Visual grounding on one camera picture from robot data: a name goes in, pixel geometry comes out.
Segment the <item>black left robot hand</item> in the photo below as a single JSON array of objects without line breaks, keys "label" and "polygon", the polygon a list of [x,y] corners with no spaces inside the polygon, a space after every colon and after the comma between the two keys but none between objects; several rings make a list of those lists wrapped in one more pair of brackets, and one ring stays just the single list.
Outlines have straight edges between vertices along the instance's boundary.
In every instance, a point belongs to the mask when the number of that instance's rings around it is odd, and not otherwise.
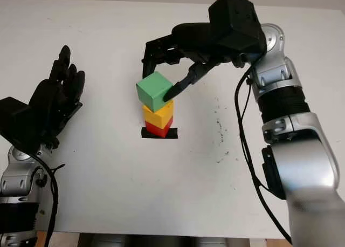
[{"label": "black left robot hand", "polygon": [[69,119],[81,108],[85,72],[70,63],[71,50],[64,45],[53,62],[49,78],[36,87],[29,105],[38,118],[40,143],[51,149],[59,146],[57,136]]}]

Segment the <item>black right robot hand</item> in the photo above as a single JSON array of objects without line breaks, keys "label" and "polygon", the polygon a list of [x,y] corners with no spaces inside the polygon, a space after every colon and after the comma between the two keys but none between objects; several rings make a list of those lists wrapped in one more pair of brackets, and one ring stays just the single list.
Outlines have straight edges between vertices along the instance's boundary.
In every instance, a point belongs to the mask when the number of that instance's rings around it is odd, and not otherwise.
[{"label": "black right robot hand", "polygon": [[170,35],[146,42],[142,77],[152,74],[159,64],[178,64],[182,58],[194,63],[189,67],[187,76],[165,93],[165,102],[198,82],[219,64],[232,62],[235,67],[244,66],[238,51],[212,40],[209,23],[184,23],[175,26]]}]

